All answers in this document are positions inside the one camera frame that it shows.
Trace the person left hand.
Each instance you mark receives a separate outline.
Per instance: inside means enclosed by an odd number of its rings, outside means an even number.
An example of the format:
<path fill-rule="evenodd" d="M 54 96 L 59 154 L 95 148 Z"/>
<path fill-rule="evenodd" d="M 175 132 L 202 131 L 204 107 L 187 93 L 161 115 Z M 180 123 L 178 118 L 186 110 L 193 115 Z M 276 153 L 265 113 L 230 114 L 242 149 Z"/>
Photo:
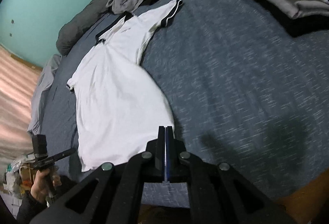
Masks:
<path fill-rule="evenodd" d="M 61 185 L 60 176 L 53 169 L 48 168 L 45 170 L 38 170 L 34 180 L 34 184 L 31 187 L 31 196 L 39 203 L 45 204 L 46 197 L 49 195 L 49 183 L 47 177 L 50 176 L 52 180 L 53 187 L 58 187 Z"/>

